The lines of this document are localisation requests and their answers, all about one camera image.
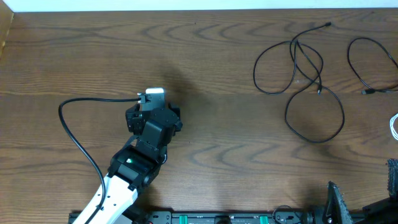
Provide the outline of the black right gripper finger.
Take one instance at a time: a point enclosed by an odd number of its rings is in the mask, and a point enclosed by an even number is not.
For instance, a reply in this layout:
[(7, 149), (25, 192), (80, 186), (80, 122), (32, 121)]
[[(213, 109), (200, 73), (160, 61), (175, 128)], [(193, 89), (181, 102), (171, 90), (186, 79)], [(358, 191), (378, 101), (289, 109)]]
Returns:
[(388, 166), (388, 183), (387, 189), (390, 198), (397, 198), (397, 159), (389, 159)]
[(327, 224), (353, 224), (353, 219), (349, 214), (343, 196), (338, 186), (332, 181), (328, 183), (328, 197), (323, 212), (323, 222)]

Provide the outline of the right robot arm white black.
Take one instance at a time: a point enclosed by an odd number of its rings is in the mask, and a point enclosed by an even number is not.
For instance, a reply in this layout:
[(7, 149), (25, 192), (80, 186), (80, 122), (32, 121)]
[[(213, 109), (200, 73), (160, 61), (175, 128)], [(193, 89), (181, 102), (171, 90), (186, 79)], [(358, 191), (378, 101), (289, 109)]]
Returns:
[(328, 183), (328, 197), (324, 207), (316, 207), (301, 217), (304, 224), (313, 223), (397, 223), (397, 160), (389, 159), (388, 166), (388, 198), (363, 207), (361, 213), (351, 214), (347, 209), (338, 186)]

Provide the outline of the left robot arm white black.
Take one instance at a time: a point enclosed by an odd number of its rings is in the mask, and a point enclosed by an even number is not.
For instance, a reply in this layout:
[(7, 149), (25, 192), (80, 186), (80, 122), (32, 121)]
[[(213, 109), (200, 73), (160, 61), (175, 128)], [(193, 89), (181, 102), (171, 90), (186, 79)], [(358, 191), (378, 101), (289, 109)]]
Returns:
[(97, 190), (75, 223), (114, 223), (157, 177), (167, 145), (182, 128), (180, 108), (173, 103), (136, 104), (126, 110), (126, 121), (133, 135), (111, 159), (106, 191)]

